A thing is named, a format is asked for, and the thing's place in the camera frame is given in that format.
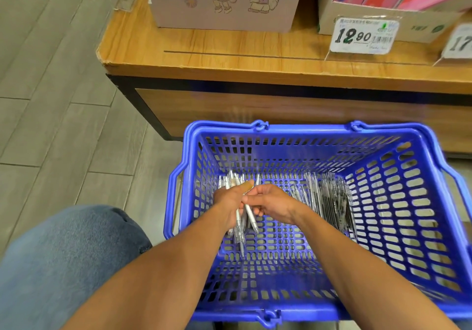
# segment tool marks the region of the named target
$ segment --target person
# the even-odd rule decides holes
[[[154,247],[110,206],[75,206],[51,217],[6,251],[0,329],[184,329],[243,202],[257,216],[303,231],[363,330],[457,329],[409,281],[309,207],[277,186],[251,182],[216,191],[213,207]]]

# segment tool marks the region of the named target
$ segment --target blue denim jeans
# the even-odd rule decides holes
[[[59,330],[151,247],[141,227],[111,206],[74,206],[50,217],[15,240],[0,263],[0,329]],[[189,328],[212,326],[192,322]]]

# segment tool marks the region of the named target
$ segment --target price tag holder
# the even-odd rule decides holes
[[[392,49],[400,22],[373,18],[336,21],[329,50],[336,53],[387,54]]]
[[[472,23],[460,25],[454,30],[441,57],[444,59],[472,59]]]

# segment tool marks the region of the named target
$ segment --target shopping basket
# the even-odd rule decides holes
[[[450,318],[472,317],[471,245],[442,171],[456,181],[469,215],[472,201],[428,127],[194,122],[184,134],[182,162],[169,177],[167,239],[173,237],[178,175],[184,172],[183,230],[211,207],[218,176],[230,169],[246,179],[261,173],[264,183],[283,190],[303,184],[305,171],[345,177],[353,193],[358,243]],[[267,216],[257,221],[261,232],[246,235],[246,260],[231,239],[223,239],[192,319],[259,321],[267,328],[282,319],[349,319],[300,230]]]

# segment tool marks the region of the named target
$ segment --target floor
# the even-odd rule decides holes
[[[11,240],[74,204],[123,208],[153,244],[162,242],[168,175],[182,144],[163,141],[105,76],[95,49],[109,1],[0,3],[0,256]],[[453,165],[472,184],[472,164]]]

